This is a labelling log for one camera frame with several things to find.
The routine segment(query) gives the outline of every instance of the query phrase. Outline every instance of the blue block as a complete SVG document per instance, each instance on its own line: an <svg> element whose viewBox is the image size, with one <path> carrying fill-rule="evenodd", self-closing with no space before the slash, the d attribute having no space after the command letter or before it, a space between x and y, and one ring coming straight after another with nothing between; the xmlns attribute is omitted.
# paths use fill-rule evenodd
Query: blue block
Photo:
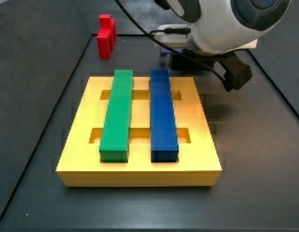
<svg viewBox="0 0 299 232"><path fill-rule="evenodd" d="M174 125L170 78L166 70L150 71L150 161L177 162L178 142Z"/></svg>

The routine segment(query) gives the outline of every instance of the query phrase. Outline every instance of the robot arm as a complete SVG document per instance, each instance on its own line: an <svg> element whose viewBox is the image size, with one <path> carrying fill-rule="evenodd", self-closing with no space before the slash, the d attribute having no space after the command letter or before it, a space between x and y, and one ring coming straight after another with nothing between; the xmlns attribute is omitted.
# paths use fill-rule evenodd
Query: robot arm
<svg viewBox="0 0 299 232"><path fill-rule="evenodd" d="M202 55L252 48L282 17L292 0L156 0L190 23L188 48Z"/></svg>

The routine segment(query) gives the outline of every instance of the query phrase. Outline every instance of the wooden block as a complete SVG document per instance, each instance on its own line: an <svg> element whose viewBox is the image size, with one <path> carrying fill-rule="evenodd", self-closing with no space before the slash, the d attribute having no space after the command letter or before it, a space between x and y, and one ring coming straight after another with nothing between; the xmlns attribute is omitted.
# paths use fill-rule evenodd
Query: wooden block
<svg viewBox="0 0 299 232"><path fill-rule="evenodd" d="M173 98L169 73L150 71L150 161L176 162L178 143L174 125Z"/></svg>
<svg viewBox="0 0 299 232"><path fill-rule="evenodd" d="M116 70L98 152L102 162L126 162L132 113L133 71Z"/></svg>
<svg viewBox="0 0 299 232"><path fill-rule="evenodd" d="M100 138L110 77L90 77L72 124L57 174L69 187L212 186L221 166L193 78L170 78L178 162L152 163L149 77L134 77L126 163L100 162Z"/></svg>

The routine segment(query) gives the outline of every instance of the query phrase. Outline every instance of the rectangular bar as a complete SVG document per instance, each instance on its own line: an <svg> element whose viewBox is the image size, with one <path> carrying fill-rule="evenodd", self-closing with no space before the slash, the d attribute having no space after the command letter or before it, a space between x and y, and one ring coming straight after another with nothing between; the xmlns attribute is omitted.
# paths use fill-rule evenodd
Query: rectangular bar
<svg viewBox="0 0 299 232"><path fill-rule="evenodd" d="M98 146L102 162L128 162L132 92L133 71L116 70Z"/></svg>
<svg viewBox="0 0 299 232"><path fill-rule="evenodd" d="M177 162L170 79L166 70L150 71L150 162Z"/></svg>

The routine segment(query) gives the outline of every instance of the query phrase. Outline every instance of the yellow wooden base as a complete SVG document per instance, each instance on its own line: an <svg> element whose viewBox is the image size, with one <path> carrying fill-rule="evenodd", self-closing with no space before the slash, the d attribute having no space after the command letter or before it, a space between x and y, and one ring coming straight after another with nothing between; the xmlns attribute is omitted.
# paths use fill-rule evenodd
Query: yellow wooden base
<svg viewBox="0 0 299 232"><path fill-rule="evenodd" d="M192 78L170 78L178 162L150 163L149 78L134 78L129 160L102 163L97 151L110 97L110 77L90 77L57 166L69 187L212 186L221 172Z"/></svg>

